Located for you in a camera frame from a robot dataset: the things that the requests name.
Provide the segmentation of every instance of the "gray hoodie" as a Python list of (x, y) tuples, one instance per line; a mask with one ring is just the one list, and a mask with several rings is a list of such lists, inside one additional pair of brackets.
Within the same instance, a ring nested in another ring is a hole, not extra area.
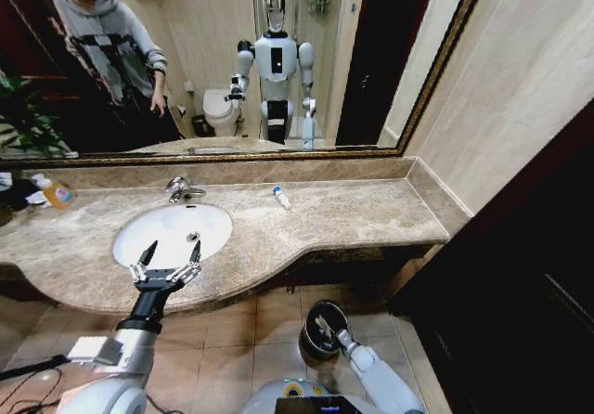
[[(145, 60), (139, 59), (129, 43), (118, 46), (123, 66), (132, 84), (145, 96), (152, 97), (153, 86), (147, 67), (165, 73), (167, 59), (160, 47), (155, 45), (140, 19), (122, 0), (96, 0), (92, 11), (78, 6), (73, 0), (54, 0), (56, 9), (68, 36), (119, 34), (131, 36)], [(98, 46), (86, 45), (85, 51), (94, 68), (103, 77), (116, 102), (123, 99), (123, 82), (120, 74)]]

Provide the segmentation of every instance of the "gold mirror frame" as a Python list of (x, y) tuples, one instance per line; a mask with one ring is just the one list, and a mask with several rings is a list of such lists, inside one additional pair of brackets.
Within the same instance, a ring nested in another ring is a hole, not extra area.
[(86, 153), (76, 159), (19, 159), (0, 160), (0, 169), (30, 168), (68, 168), (88, 166), (124, 166), (151, 165), (171, 163), (200, 162), (246, 162), (246, 161), (290, 161), (290, 160), (327, 160), (327, 159), (362, 159), (379, 157), (400, 157), (404, 154), (408, 142), (412, 138), (419, 120), (427, 108), (435, 87), (439, 83), (447, 62), (450, 59), (464, 26), (472, 13), (477, 0), (459, 0), (458, 7), (447, 27), (444, 39), (439, 46), (433, 64), (429, 69), (423, 86), (410, 112), (405, 129), (398, 139), (395, 148), (355, 147), (336, 149), (320, 149), (315, 151), (274, 151), (254, 153), (223, 154), (182, 154), (147, 156), (143, 153)]

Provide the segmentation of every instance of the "chrome faucet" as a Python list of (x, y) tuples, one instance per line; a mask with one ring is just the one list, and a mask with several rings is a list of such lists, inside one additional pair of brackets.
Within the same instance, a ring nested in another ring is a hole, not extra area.
[(185, 177), (174, 177), (165, 187), (165, 191), (172, 193), (170, 203), (177, 203), (180, 199), (187, 201), (192, 198), (201, 198), (206, 194), (202, 188), (191, 185)]

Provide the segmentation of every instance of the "white sink basin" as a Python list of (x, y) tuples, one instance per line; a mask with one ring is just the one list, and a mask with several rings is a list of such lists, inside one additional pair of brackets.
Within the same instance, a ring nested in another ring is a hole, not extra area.
[(148, 268), (187, 264), (200, 234), (200, 260), (213, 256), (228, 241), (233, 224), (229, 214), (212, 205), (171, 205), (142, 213), (130, 221), (113, 243), (113, 257), (124, 266), (136, 264), (155, 240), (157, 250)]

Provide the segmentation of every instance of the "hood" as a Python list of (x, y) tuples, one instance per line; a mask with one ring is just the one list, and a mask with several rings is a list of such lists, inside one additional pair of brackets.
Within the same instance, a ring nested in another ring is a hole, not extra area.
[(73, 12), (79, 15), (86, 17), (100, 17), (102, 15), (107, 15), (113, 9), (115, 9), (120, 3), (120, 0), (96, 0), (95, 9), (92, 11), (88, 11), (78, 6), (76, 3), (74, 3), (74, 0), (64, 0), (64, 2)]

